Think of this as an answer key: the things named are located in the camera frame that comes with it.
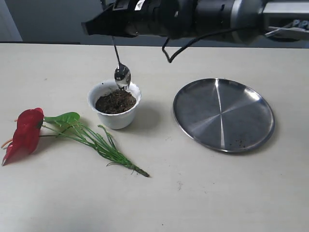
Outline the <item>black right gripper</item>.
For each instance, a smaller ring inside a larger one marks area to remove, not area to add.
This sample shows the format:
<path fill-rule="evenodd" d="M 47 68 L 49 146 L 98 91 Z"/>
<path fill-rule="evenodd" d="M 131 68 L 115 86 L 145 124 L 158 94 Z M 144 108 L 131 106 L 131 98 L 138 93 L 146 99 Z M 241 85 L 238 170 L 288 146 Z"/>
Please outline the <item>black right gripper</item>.
<path fill-rule="evenodd" d="M 179 39 L 190 34 L 196 6 L 195 0 L 117 0 L 81 26 L 86 35 Z"/>

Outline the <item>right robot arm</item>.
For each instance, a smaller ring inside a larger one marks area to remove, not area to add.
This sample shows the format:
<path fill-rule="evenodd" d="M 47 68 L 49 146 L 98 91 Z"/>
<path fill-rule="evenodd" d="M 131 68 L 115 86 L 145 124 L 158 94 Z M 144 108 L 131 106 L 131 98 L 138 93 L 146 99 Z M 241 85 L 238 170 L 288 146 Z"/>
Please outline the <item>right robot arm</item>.
<path fill-rule="evenodd" d="M 87 35 L 160 36 L 249 44 L 309 38 L 306 0 L 117 0 L 83 22 Z"/>

